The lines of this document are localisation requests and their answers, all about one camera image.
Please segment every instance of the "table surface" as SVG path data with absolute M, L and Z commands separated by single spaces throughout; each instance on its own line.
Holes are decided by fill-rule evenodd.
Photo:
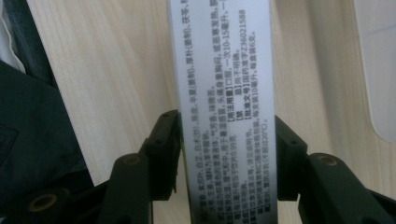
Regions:
M 28 0 L 95 184 L 177 108 L 166 0 Z M 353 0 L 272 0 L 276 113 L 308 144 L 396 198 L 396 145 L 370 121 Z M 301 223 L 296 203 L 279 223 Z M 190 223 L 183 163 L 158 223 Z

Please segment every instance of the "dark fabric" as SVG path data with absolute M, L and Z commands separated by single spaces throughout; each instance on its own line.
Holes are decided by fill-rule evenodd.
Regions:
M 58 90 L 0 62 L 0 213 L 19 197 L 86 169 Z
M 50 63 L 26 0 L 4 0 L 4 7 L 26 74 L 56 87 Z

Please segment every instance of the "wood grain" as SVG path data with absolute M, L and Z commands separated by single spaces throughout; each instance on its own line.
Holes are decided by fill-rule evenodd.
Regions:
M 177 107 L 166 1 L 28 2 L 99 184 Z M 396 145 L 370 122 L 353 0 L 273 0 L 272 20 L 276 113 L 310 153 L 341 158 L 367 188 L 396 198 Z M 155 204 L 158 223 L 190 223 L 179 171 L 179 193 Z M 279 208 L 279 223 L 301 223 L 296 203 Z

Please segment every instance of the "white cloth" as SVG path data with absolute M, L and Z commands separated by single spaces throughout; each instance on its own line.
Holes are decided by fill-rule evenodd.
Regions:
M 4 8 L 3 0 L 0 0 L 0 60 L 26 73 L 22 62 L 15 53 L 16 48 L 13 48 L 13 43 L 14 40 L 8 15 Z

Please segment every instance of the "wooden table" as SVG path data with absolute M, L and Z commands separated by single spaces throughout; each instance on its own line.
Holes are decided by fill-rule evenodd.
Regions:
M 95 184 L 137 151 L 158 116 L 177 108 L 166 0 L 28 0 Z M 276 113 L 361 182 L 396 198 L 396 145 L 370 121 L 353 0 L 272 0 Z M 178 193 L 155 203 L 157 223 L 190 223 Z M 279 223 L 301 223 L 296 203 Z

